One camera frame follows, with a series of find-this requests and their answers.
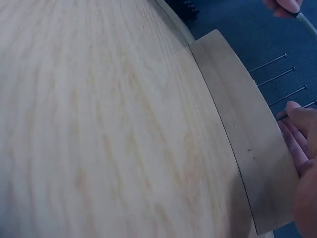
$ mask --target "curved wooden piece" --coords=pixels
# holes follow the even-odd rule
[[[220,117],[153,0],[0,1],[4,237],[247,237]]]
[[[259,234],[293,221],[298,175],[253,79],[217,31],[190,46],[227,132]]]

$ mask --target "metal nail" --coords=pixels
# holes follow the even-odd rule
[[[317,105],[317,100],[315,99],[313,102],[311,103],[308,103],[307,105],[303,106],[303,108],[309,108],[311,107],[312,105]],[[284,114],[282,116],[279,116],[276,118],[276,121],[279,121],[279,120],[283,120],[285,118],[288,118],[288,115],[287,114]]]
[[[284,99],[289,98],[289,97],[293,96],[294,94],[297,94],[297,93],[299,93],[299,92],[301,92],[303,90],[307,90],[307,85],[304,85],[303,87],[301,87],[301,88],[299,88],[299,89],[297,89],[297,90],[285,95],[284,97],[281,97],[280,99],[274,101],[273,103],[269,104],[269,107],[272,107],[273,105],[279,103],[280,101],[283,101]]]
[[[278,78],[280,78],[280,77],[282,77],[282,76],[284,76],[284,75],[286,75],[286,74],[288,74],[288,73],[290,73],[292,71],[295,71],[295,70],[296,70],[296,68],[292,67],[291,69],[289,69],[289,70],[287,70],[287,71],[275,76],[274,78],[271,78],[271,79],[269,79],[269,80],[267,80],[267,81],[265,81],[263,83],[258,84],[258,87],[261,87],[261,86],[263,86],[263,85],[265,85],[267,83],[270,83],[270,82],[272,82],[272,81],[274,81],[274,80],[276,80],[276,79],[278,79]]]
[[[273,59],[273,60],[271,60],[271,61],[269,61],[269,62],[267,62],[267,63],[265,63],[265,64],[263,64],[263,65],[261,65],[259,67],[257,67],[257,68],[255,68],[255,69],[250,70],[249,73],[253,73],[254,71],[257,71],[257,70],[259,70],[261,68],[264,68],[265,66],[268,66],[269,64],[274,63],[274,62],[276,62],[276,61],[278,61],[278,60],[280,60],[282,58],[286,58],[286,57],[287,57],[287,54],[283,54],[282,56],[279,56],[279,57],[277,57],[277,58],[275,58],[275,59]]]

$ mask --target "blue carpet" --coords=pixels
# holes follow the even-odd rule
[[[259,84],[295,66],[296,71],[260,87],[268,103],[307,84],[308,91],[271,107],[274,114],[288,100],[304,105],[317,98],[317,42],[296,19],[273,17],[260,0],[191,0],[200,10],[188,27],[198,39],[218,29],[248,69],[262,65],[284,53],[288,58],[252,73]],[[317,1],[305,0],[302,12],[317,25]],[[274,232],[276,238],[299,238],[294,223]]]

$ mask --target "light wood surface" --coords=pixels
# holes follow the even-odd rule
[[[186,41],[153,0],[0,1],[3,237],[254,237]]]
[[[170,20],[175,24],[178,28],[179,32],[184,37],[186,43],[188,45],[194,43],[195,39],[190,33],[189,29],[185,25],[185,23],[177,16],[177,14],[173,11],[173,9],[165,2],[165,0],[155,0],[162,10],[166,13],[166,15],[170,18]]]
[[[227,132],[258,233],[291,222],[298,176],[256,84],[218,31],[190,49]]]

